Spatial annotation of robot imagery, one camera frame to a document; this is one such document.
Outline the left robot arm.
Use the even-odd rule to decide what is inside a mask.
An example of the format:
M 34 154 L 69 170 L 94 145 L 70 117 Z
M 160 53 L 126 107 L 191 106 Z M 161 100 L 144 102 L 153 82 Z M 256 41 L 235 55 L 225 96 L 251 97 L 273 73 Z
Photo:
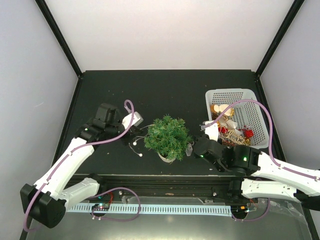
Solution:
M 103 199 L 108 188 L 103 180 L 92 174 L 81 182 L 66 187 L 78 168 L 95 150 L 125 137 L 132 127 L 143 119 L 135 112 L 132 101 L 125 100 L 127 116 L 121 117 L 112 104 L 103 103 L 95 117 L 82 125 L 72 138 L 69 146 L 53 166 L 34 184 L 25 184 L 20 190 L 24 212 L 23 229 L 27 232 L 28 218 L 32 218 L 48 228 L 54 228 L 70 208 L 88 199 Z

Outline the small green christmas tree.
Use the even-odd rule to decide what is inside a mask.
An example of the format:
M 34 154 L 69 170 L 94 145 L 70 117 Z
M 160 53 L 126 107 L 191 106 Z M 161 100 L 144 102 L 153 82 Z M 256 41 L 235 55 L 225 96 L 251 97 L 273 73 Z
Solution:
M 144 146 L 167 160 L 182 161 L 192 141 L 184 119 L 165 115 L 148 127 Z

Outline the white bulb string lights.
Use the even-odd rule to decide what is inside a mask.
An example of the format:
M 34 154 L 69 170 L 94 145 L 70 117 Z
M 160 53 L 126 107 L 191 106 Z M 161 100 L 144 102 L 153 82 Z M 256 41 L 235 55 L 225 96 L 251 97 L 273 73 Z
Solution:
M 139 152 L 136 152 L 133 147 L 137 146 L 138 141 L 139 141 L 139 140 L 143 140 L 146 136 L 147 136 L 147 134 L 145 134 L 145 135 L 143 135 L 143 136 L 136 136 L 136 137 L 133 138 L 132 142 L 130 142 L 130 143 L 128 144 L 129 147 L 130 147 L 130 149 L 131 149 L 136 155 L 138 155 L 140 158 L 143 157 L 143 154 L 142 154 L 142 153 L 139 153 Z M 189 156 L 191 155 L 191 153 L 192 153 L 192 150 L 193 150 L 192 146 L 193 146 L 194 144 L 195 144 L 194 141 L 191 141 L 191 142 L 189 142 L 188 145 L 187 145 L 186 155 L 187 155 L 188 157 L 189 157 Z

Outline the red gift box ornament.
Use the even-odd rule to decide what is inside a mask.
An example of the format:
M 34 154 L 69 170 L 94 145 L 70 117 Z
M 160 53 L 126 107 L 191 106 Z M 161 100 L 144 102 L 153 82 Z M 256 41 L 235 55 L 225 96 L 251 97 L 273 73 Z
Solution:
M 244 136 L 248 139 L 252 138 L 254 136 L 253 130 L 252 129 L 245 129 Z

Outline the wooden snowman ornament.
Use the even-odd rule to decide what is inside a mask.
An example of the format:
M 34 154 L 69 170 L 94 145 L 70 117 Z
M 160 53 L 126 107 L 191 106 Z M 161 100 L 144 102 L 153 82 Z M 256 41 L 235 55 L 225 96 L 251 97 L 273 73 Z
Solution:
M 214 104 L 213 105 L 213 112 L 214 113 L 222 113 L 225 109 L 228 108 L 228 104 L 221 104 L 221 105 L 217 105 L 217 104 Z M 227 117 L 230 117 L 232 115 L 232 112 L 233 112 L 233 109 L 232 108 L 229 108 L 225 113 L 224 115 L 226 115 Z

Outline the right black frame post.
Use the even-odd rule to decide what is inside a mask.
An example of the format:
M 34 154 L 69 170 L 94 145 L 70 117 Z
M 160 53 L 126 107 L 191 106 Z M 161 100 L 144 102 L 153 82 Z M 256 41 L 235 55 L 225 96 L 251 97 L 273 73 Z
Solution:
M 285 34 L 287 33 L 288 29 L 290 28 L 292 22 L 296 18 L 298 12 L 300 11 L 302 5 L 304 4 L 305 0 L 294 0 L 292 5 L 290 6 L 287 14 L 285 15 L 280 27 L 278 28 L 274 38 L 272 39 L 266 53 L 264 54 L 257 70 L 255 71 L 255 76 L 260 78 L 266 69 L 267 65 L 269 64 L 270 60 L 272 59 L 274 53 L 276 52 L 278 46 L 280 45 L 281 41 L 283 40 Z

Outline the black frame post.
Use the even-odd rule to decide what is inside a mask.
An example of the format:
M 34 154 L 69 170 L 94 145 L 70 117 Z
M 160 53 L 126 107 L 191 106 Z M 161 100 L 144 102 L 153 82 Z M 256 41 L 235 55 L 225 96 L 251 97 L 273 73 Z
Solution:
M 66 39 L 63 36 L 49 6 L 47 5 L 45 0 L 35 0 L 39 10 L 41 11 L 44 19 L 46 20 L 50 30 L 52 31 L 53 35 L 55 36 L 60 48 L 62 49 L 64 55 L 66 56 L 68 62 L 70 63 L 74 73 L 78 78 L 83 75 Z
M 264 54 L 257 70 L 255 71 L 255 76 L 260 78 L 266 69 L 267 65 L 269 64 L 270 60 L 272 59 L 274 53 L 276 52 L 278 46 L 280 45 L 281 41 L 283 40 L 285 34 L 287 33 L 288 29 L 290 28 L 292 22 L 296 18 L 298 12 L 300 11 L 302 5 L 304 4 L 305 0 L 294 0 L 292 5 L 290 6 L 287 14 L 285 15 L 280 27 L 278 28 L 274 38 L 272 39 L 266 53 Z

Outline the left black frame post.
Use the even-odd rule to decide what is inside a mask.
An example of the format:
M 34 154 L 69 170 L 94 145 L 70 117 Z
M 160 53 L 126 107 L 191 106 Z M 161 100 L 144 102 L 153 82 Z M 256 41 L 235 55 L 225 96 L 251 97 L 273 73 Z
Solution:
M 45 0 L 35 0 L 39 10 L 41 11 L 44 19 L 46 20 L 50 30 L 52 31 L 53 35 L 55 36 L 60 48 L 62 49 L 64 55 L 66 56 L 68 62 L 70 63 L 74 73 L 78 78 L 83 75 L 66 39 L 63 36 L 49 6 L 47 5 Z

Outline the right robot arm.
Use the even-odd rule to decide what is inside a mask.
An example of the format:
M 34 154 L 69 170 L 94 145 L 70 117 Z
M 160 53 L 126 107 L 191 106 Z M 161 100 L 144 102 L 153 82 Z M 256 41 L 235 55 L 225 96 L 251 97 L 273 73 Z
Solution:
M 304 208 L 320 209 L 320 172 L 278 159 L 249 146 L 228 148 L 209 139 L 196 137 L 194 155 L 212 164 L 220 173 L 240 177 L 227 189 L 234 202 L 243 197 L 274 198 L 300 203 Z

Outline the gold merry christmas sign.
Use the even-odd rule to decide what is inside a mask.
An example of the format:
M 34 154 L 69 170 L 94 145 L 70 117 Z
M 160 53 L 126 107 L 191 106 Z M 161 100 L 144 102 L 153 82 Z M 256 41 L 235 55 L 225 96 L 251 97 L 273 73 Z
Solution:
M 228 130 L 228 132 L 225 135 L 225 138 L 230 143 L 233 143 L 235 145 L 245 145 L 246 139 L 244 136 L 238 134 L 235 129 Z

